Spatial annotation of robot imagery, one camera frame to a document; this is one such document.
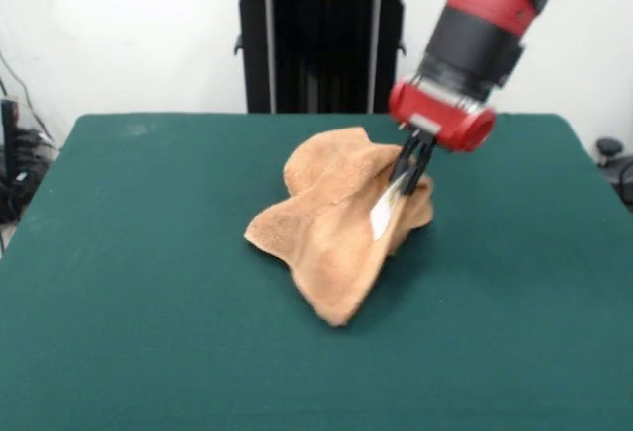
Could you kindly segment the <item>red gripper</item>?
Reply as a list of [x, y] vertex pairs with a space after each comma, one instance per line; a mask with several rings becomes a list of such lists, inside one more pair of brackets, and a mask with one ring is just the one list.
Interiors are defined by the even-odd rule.
[[[471, 152], [490, 135], [496, 113], [488, 105], [453, 92], [437, 83], [401, 81], [390, 93], [390, 115], [404, 127], [424, 131], [448, 150]], [[391, 173], [391, 183], [403, 174], [403, 195], [415, 190], [426, 171], [435, 141], [410, 136], [402, 146]]]

